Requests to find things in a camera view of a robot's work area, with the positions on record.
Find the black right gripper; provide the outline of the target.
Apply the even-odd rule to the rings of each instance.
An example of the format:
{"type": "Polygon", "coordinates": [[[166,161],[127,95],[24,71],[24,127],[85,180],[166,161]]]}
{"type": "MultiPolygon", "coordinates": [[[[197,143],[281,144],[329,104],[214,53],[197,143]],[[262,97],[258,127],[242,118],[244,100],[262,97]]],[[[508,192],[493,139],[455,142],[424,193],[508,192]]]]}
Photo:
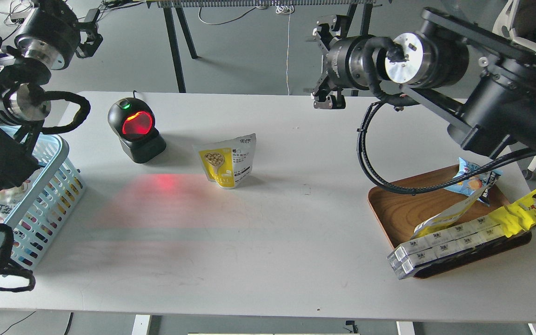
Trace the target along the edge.
{"type": "Polygon", "coordinates": [[[311,36],[306,42],[315,41],[325,47],[325,66],[314,88],[305,88],[310,93],[315,109],[345,109],[345,88],[368,90],[364,48],[372,35],[348,37],[352,17],[347,15],[321,16],[315,22],[311,36]]]}

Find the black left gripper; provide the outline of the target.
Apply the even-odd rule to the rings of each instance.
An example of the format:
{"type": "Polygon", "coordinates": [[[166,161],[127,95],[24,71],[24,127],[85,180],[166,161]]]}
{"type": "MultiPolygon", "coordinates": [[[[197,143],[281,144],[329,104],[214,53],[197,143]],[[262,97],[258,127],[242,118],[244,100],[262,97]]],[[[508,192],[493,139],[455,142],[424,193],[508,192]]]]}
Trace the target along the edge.
{"type": "Polygon", "coordinates": [[[63,0],[34,0],[34,8],[14,38],[21,55],[39,60],[47,68],[62,70],[68,67],[73,55],[79,59],[94,56],[103,37],[98,33],[101,11],[92,8],[85,21],[77,16],[63,0]],[[87,38],[80,43],[80,32],[87,38]]]}

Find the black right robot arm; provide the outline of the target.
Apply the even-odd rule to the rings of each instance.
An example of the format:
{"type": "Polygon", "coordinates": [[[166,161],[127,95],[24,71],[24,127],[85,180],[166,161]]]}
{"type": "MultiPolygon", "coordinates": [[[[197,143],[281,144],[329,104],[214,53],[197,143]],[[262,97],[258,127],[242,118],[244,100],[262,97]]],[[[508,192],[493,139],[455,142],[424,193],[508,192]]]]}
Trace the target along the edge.
{"type": "Polygon", "coordinates": [[[345,108],[344,89],[370,91],[359,127],[357,155],[363,173],[392,193],[417,195],[459,181],[402,188],[376,173],[366,135],[375,113],[421,105],[448,122],[462,150],[491,159],[479,173],[536,155],[536,1],[509,0],[492,30],[468,21],[459,8],[426,7],[423,24],[395,38],[348,36],[351,16],[317,19],[313,39],[322,52],[322,74],[311,91],[318,109],[345,108]]]}

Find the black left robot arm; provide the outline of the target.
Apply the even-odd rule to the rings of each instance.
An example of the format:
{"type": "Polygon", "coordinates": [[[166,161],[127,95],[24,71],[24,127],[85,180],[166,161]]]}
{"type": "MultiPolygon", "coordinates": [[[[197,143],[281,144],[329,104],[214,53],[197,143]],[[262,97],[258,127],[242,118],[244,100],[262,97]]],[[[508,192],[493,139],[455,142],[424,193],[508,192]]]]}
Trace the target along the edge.
{"type": "Polygon", "coordinates": [[[74,56],[85,59],[97,51],[103,41],[100,9],[80,20],[63,0],[32,4],[13,45],[0,36],[0,191],[21,186],[39,169],[33,156],[39,135],[73,131],[91,112],[85,97],[43,85],[74,56]]]}

